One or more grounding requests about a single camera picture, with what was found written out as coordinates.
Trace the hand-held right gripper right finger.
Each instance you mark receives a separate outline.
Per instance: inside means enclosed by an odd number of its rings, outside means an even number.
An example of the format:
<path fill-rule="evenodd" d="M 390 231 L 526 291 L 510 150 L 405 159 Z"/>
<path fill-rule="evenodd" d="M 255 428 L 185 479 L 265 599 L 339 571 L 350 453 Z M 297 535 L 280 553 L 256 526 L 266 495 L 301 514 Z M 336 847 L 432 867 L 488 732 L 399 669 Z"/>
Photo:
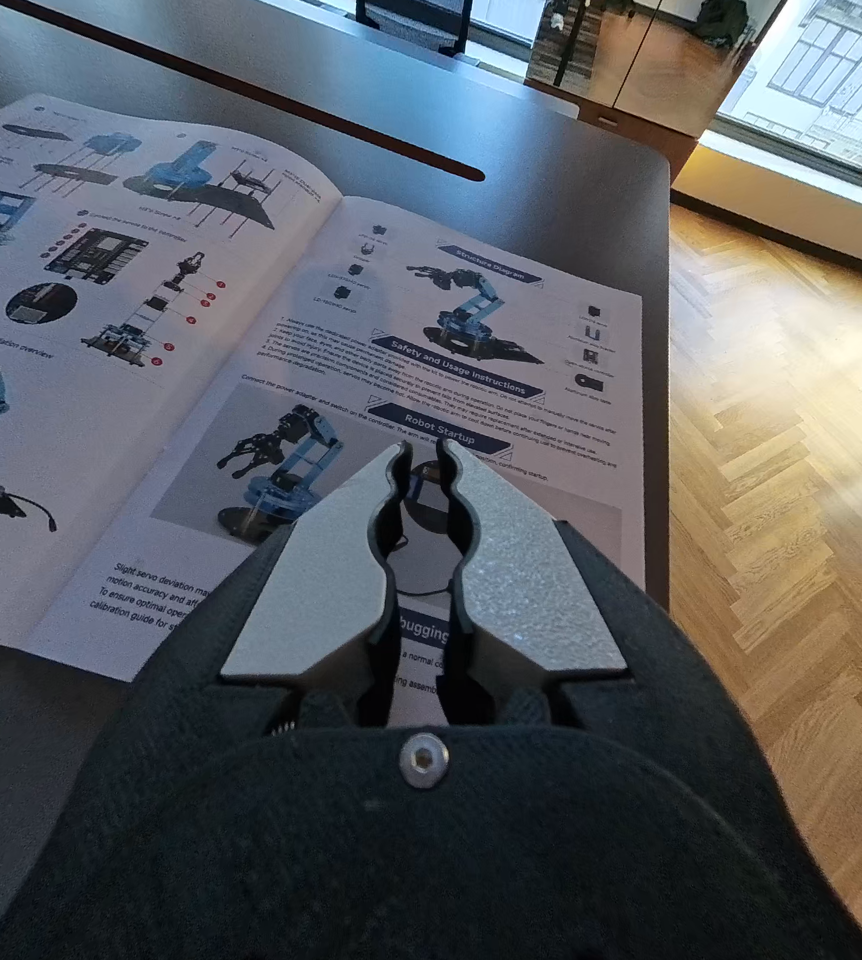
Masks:
<path fill-rule="evenodd" d="M 461 554 L 437 677 L 448 723 L 491 724 L 521 690 L 625 676 L 561 524 L 455 440 L 437 442 L 437 461 Z"/>

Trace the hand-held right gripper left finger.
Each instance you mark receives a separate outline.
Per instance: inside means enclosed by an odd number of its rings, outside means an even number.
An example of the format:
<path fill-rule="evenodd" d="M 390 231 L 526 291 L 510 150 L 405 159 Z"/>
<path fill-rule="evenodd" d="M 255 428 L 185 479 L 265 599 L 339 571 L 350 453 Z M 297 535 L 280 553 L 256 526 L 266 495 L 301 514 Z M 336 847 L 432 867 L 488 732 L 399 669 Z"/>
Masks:
<path fill-rule="evenodd" d="M 392 444 L 293 523 L 223 681 L 327 692 L 360 725 L 388 724 L 401 652 L 388 558 L 412 461 L 408 441 Z"/>

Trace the robot arm instruction booklet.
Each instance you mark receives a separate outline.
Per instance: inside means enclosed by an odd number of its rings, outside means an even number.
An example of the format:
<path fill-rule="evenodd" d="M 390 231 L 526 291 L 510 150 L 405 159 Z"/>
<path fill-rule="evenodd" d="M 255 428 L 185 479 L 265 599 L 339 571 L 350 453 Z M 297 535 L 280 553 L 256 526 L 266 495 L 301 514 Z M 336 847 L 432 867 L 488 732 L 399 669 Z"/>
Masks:
<path fill-rule="evenodd" d="M 0 109 L 0 644 L 130 680 L 276 522 L 449 439 L 645 584 L 642 302 L 346 197 L 241 131 Z"/>

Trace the dark desk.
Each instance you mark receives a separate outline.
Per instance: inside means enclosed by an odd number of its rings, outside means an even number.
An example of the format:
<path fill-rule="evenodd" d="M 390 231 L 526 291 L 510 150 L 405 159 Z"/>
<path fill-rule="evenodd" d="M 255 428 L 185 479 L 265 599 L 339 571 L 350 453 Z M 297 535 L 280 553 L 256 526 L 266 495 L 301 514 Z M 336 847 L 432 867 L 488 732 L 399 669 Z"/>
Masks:
<path fill-rule="evenodd" d="M 248 132 L 343 193 L 640 294 L 646 584 L 668 606 L 667 162 L 356 29 L 296 2 L 0 3 L 0 108 L 49 93 Z M 0 914 L 124 693 L 0 645 Z"/>

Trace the grey side desk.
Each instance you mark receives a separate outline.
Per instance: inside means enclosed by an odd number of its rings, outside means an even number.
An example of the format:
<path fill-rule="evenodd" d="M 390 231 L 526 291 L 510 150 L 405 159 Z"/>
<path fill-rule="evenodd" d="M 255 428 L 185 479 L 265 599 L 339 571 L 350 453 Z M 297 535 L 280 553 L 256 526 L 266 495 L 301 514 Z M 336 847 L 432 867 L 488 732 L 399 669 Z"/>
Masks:
<path fill-rule="evenodd" d="M 473 81 L 481 86 L 507 94 L 535 107 L 560 114 L 569 119 L 579 118 L 579 107 L 554 94 L 528 86 L 522 76 L 509 73 L 499 66 L 465 54 L 448 56 L 434 51 L 428 52 L 426 60 L 430 64 L 445 69 L 457 76 Z"/>

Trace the tall white cabinet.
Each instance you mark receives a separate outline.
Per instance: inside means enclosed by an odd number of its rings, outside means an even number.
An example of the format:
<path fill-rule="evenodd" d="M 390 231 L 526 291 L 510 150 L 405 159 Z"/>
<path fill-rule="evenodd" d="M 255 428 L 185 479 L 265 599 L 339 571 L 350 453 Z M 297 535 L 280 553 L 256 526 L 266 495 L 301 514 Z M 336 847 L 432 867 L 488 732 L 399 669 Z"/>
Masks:
<path fill-rule="evenodd" d="M 727 49 L 692 35 L 701 2 L 546 2 L 525 83 L 697 139 L 784 6 L 745 1 L 748 26 Z"/>

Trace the black mesh office chair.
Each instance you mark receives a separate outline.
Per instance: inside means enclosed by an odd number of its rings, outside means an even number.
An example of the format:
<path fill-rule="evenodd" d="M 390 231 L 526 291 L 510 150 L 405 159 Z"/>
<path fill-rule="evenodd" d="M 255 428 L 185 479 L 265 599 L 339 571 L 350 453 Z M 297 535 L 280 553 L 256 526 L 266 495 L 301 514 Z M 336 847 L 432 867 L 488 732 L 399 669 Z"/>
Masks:
<path fill-rule="evenodd" d="M 472 1 L 357 1 L 355 20 L 447 57 L 465 52 Z"/>

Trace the dark green backpack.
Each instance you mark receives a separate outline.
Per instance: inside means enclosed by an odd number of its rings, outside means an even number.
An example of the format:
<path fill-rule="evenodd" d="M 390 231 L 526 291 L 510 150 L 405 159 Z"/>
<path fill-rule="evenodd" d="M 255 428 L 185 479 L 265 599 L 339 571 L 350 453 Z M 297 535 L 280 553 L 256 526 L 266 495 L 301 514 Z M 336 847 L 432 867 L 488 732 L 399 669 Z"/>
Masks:
<path fill-rule="evenodd" d="M 744 1 L 702 1 L 691 33 L 701 42 L 731 49 L 744 35 L 748 21 Z"/>

